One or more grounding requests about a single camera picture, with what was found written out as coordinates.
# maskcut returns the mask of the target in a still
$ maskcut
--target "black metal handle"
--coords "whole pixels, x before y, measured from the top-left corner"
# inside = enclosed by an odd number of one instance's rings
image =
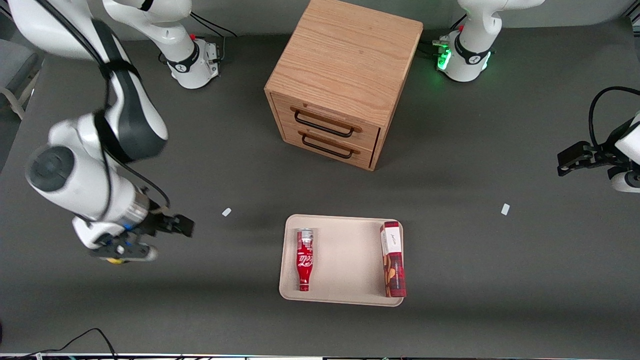
[[[301,118],[298,117],[298,115],[300,115],[300,111],[296,110],[296,113],[293,115],[293,117],[296,119],[296,122],[299,122],[300,124],[310,126],[310,127],[313,127],[314,129],[322,130],[332,135],[337,135],[343,138],[350,137],[351,135],[353,135],[353,131],[355,130],[353,127],[351,127],[351,130],[349,130],[348,133],[341,133],[340,131],[329,129],[328,127],[320,126],[320,125],[314,124],[313,122],[302,120]]]
[[[337,156],[339,158],[343,158],[343,159],[349,159],[351,157],[351,155],[353,155],[353,150],[349,151],[349,155],[345,155],[345,154],[341,154],[339,152],[335,152],[333,150],[329,150],[329,149],[325,149],[324,147],[318,146],[316,144],[312,144],[310,142],[306,142],[305,139],[307,138],[307,134],[302,134],[302,143],[305,144],[306,146],[309,147],[313,147],[314,149],[320,150],[320,151],[324,151],[328,154],[331,154],[333,156]]]

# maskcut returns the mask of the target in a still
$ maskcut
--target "white robotic arm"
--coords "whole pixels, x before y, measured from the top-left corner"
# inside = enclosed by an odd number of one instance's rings
[[[451,79],[472,81],[486,68],[491,56],[491,46],[502,29],[502,19],[497,12],[527,9],[541,5],[545,0],[458,0],[467,12],[462,31],[454,29],[435,40],[441,56],[437,69]]]
[[[76,214],[76,233],[99,258],[150,261],[156,251],[138,243],[141,235],[190,236],[192,221],[163,215],[144,190],[116,172],[116,164],[132,171],[126,163],[158,155],[168,133],[115,34],[92,18],[85,0],[10,0],[9,5],[32,43],[57,55],[97,61],[107,81],[103,109],[51,128],[47,146],[27,165],[30,185]],[[109,88],[116,94],[113,105]]]
[[[618,126],[604,143],[596,141],[593,132],[593,112],[599,98],[611,90],[640,95],[640,91],[624,86],[612,86],[596,95],[589,109],[591,143],[580,141],[560,152],[558,175],[565,176],[580,168],[609,166],[611,186],[620,192],[640,193],[640,111]]]
[[[215,44],[191,38],[178,21],[191,13],[191,0],[102,0],[114,20],[137,29],[153,41],[184,88],[195,89],[218,76]]]

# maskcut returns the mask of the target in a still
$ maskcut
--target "red bottle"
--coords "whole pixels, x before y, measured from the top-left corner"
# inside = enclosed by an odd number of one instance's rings
[[[314,268],[314,231],[298,229],[298,275],[300,276],[300,291],[309,291],[309,277]]]

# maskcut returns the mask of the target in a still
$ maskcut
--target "gray table surface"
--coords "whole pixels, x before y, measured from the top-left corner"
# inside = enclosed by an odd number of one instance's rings
[[[150,238],[157,261],[125,266],[87,256],[72,215],[24,179],[49,127],[102,99],[94,64],[47,59],[0,176],[2,352],[101,327],[119,352],[640,357],[640,198],[612,190],[604,168],[556,174],[556,154],[588,138],[593,96],[640,80],[627,20],[505,30],[470,84],[416,58],[373,173],[280,139],[262,88],[286,41],[230,39],[222,77],[200,90],[181,88],[150,42],[125,45],[170,130],[135,169],[196,221],[193,239]],[[605,96],[599,137],[639,108]],[[400,220],[405,302],[280,297],[295,213]],[[69,350],[106,348],[96,336]]]

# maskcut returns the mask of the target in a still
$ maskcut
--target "beige tray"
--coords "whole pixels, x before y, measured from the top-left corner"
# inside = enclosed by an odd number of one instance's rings
[[[386,297],[380,218],[291,215],[287,219],[280,269],[280,294],[287,300],[398,306],[404,298]],[[296,229],[314,230],[314,268],[309,291],[298,291]]]

